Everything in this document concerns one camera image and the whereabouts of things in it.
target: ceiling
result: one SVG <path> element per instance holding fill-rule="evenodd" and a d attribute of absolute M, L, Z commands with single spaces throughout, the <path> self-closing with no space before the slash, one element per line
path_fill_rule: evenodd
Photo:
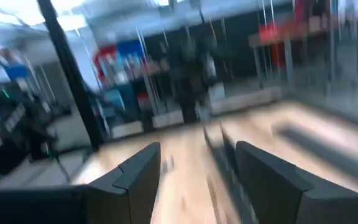
<path fill-rule="evenodd" d="M 62 19 L 60 24 L 65 30 L 80 29 L 87 24 L 101 26 L 109 21 L 115 21 L 117 18 L 156 6 L 150 0 L 52 0 L 52 2 L 57 2 L 58 7 L 55 4 L 54 6 L 60 16 L 59 19 Z M 80 2 L 80 4 L 70 7 L 67 3 L 65 6 L 60 2 Z M 20 45 L 29 40 L 46 37 L 47 30 L 43 21 L 38 10 L 37 0 L 0 0 L 0 45 Z M 75 36 L 75 32 L 69 32 L 69 37 Z"/>
<path fill-rule="evenodd" d="M 181 2 L 176 3 L 175 10 L 172 10 L 170 6 L 158 6 L 155 1 L 172 0 L 52 0 L 60 24 L 67 30 L 69 41 L 81 40 L 78 34 L 96 36 L 100 41 L 115 41 L 135 35 L 137 29 L 147 35 L 161 32 L 162 29 L 176 29 L 183 24 L 200 23 L 198 9 L 189 2 L 198 1 L 206 19 L 238 14 L 263 2 L 261 0 L 177 0 Z M 286 1 L 292 0 L 265 0 L 265 4 Z M 1 15 L 4 18 L 0 19 L 1 46 L 20 47 L 29 41 L 48 37 L 43 18 L 39 17 L 37 0 L 0 0 L 0 17 Z"/>

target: wooden floor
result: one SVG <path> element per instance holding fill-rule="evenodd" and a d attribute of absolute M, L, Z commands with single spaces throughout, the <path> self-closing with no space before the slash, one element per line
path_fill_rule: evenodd
<path fill-rule="evenodd" d="M 280 103 L 222 118 L 221 123 L 233 142 L 247 141 L 314 175 L 358 192 L 357 179 L 277 133 L 288 125 L 296 127 L 309 138 L 332 146 L 337 153 L 358 162 L 358 126 L 294 103 Z"/>
<path fill-rule="evenodd" d="M 208 125 L 209 136 L 221 141 L 219 123 L 233 141 L 247 141 L 315 175 L 358 192 L 358 181 L 275 134 L 296 125 L 310 136 L 347 149 L 358 159 L 358 128 L 327 118 L 301 105 L 280 103 L 246 114 L 219 118 Z M 73 184 L 86 184 L 159 141 L 164 170 L 151 223 L 240 223 L 228 192 L 209 153 L 200 125 L 107 145 L 94 156 Z"/>

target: table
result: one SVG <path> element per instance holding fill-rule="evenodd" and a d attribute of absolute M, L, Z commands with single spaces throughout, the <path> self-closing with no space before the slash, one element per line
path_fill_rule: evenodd
<path fill-rule="evenodd" d="M 282 31 L 279 35 L 275 35 L 274 37 L 266 40 L 260 39 L 259 33 L 250 35 L 249 46 L 254 51 L 255 66 L 260 86 L 263 88 L 263 76 L 262 69 L 260 67 L 259 53 L 257 50 L 258 47 L 278 44 L 282 42 L 284 43 L 287 80 L 290 88 L 294 89 L 296 86 L 292 60 L 291 40 L 303 39 L 304 41 L 306 41 L 307 37 L 309 36 L 318 35 L 327 31 L 330 31 L 330 72 L 331 74 L 336 74 L 336 63 L 334 63 L 336 61 L 335 29 L 330 29 L 329 27 L 320 27 L 319 29 L 310 30 L 309 25 L 307 23 L 302 23 L 297 24 L 296 28 L 286 29 Z"/>

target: black pole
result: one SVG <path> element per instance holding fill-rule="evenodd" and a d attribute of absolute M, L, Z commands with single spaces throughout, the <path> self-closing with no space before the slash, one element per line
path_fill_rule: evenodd
<path fill-rule="evenodd" d="M 80 70 L 78 69 L 73 53 L 67 44 L 66 35 L 57 21 L 57 15 L 50 0 L 38 0 L 38 5 L 45 18 L 45 25 L 49 30 L 50 39 L 52 40 L 59 57 L 70 90 L 73 93 L 78 111 L 80 112 L 86 131 L 91 140 L 91 145 L 93 149 L 97 151 L 99 146 L 103 143 L 103 136 L 85 92 Z"/>

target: black equipment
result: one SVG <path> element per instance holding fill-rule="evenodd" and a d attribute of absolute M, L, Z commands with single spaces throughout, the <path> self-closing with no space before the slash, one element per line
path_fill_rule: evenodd
<path fill-rule="evenodd" d="M 0 189 L 0 224 L 150 223 L 160 156 L 155 142 L 87 185 Z"/>
<path fill-rule="evenodd" d="M 10 173 L 30 154 L 31 161 L 56 159 L 69 179 L 59 156 L 91 147 L 73 146 L 63 150 L 54 147 L 57 137 L 49 135 L 48 125 L 68 114 L 71 111 L 67 109 L 45 111 L 35 95 L 0 91 L 0 174 Z"/>

